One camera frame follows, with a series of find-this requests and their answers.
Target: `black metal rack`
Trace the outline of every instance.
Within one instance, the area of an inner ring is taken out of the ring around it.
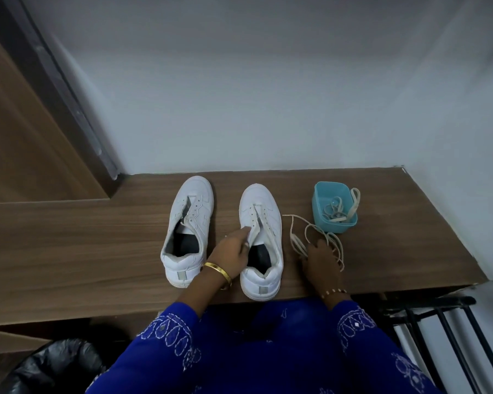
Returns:
[[[473,376],[473,372],[471,371],[471,368],[469,367],[469,364],[467,363],[467,360],[464,357],[460,346],[458,345],[456,337],[453,334],[451,327],[449,326],[449,322],[444,315],[445,311],[450,311],[452,309],[458,308],[464,310],[469,323],[473,327],[473,330],[475,331],[475,334],[480,344],[482,345],[482,348],[484,349],[489,362],[493,367],[493,351],[491,350],[491,347],[489,346],[486,337],[480,329],[480,326],[470,308],[470,306],[474,304],[476,304],[476,300],[473,297],[450,296],[435,298],[427,301],[383,302],[380,305],[380,311],[383,315],[390,317],[389,321],[392,322],[393,325],[405,324],[408,327],[409,333],[413,337],[416,348],[420,352],[420,355],[422,356],[422,359],[427,366],[427,370],[431,378],[433,379],[435,386],[443,393],[447,393],[418,325],[418,322],[424,318],[434,315],[438,316],[440,323],[442,324],[442,327],[444,328],[447,338],[451,344],[451,347],[453,347],[453,351],[458,358],[458,362],[460,363],[460,366],[462,367],[462,370],[466,375],[467,381],[469,382],[469,385],[473,390],[473,393],[481,394],[480,387],[478,386],[478,383]],[[414,313],[413,310],[421,308],[430,308],[430,310],[422,312],[421,314]],[[405,315],[397,316],[397,314],[399,313],[404,313]]]

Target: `gold bracelet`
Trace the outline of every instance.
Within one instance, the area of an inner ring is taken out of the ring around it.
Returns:
[[[323,300],[325,296],[329,296],[329,294],[334,294],[334,293],[347,293],[345,289],[332,289],[331,291],[327,291],[324,295],[321,295],[321,299]]]
[[[218,273],[220,273],[221,275],[224,276],[224,278],[227,280],[228,282],[228,287],[226,288],[222,288],[221,290],[224,291],[226,289],[229,289],[232,287],[232,279],[230,278],[230,275],[227,274],[227,272],[225,270],[223,270],[223,268],[221,268],[219,265],[217,264],[214,264],[214,263],[204,263],[203,266],[207,266],[207,267],[210,267],[214,270],[216,270]]]

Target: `teal container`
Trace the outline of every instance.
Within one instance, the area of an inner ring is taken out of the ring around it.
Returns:
[[[312,197],[312,212],[314,214],[314,223],[325,232],[342,234],[358,222],[358,215],[354,213],[350,221],[342,223],[333,223],[324,215],[323,210],[332,200],[339,196],[343,202],[343,212],[347,213],[354,205],[351,196],[351,190],[347,185],[341,182],[320,181],[314,186],[314,196]]]

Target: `blue embroidered shirt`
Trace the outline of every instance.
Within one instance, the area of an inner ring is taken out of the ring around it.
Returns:
[[[440,393],[358,304],[270,302],[245,331],[174,303],[87,394]]]

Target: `wooden table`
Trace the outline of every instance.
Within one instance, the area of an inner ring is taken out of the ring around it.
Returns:
[[[265,185],[281,214],[313,221],[318,181],[362,194],[358,224],[341,235],[349,292],[471,285],[487,279],[446,221],[401,168],[201,173],[216,205],[209,251],[239,228],[239,199]],[[159,253],[177,190],[190,174],[134,175],[110,200],[0,204],[0,325],[164,309],[179,295]],[[309,293],[283,218],[277,299]],[[303,237],[303,223],[295,224]],[[245,302],[240,285],[216,302]]]

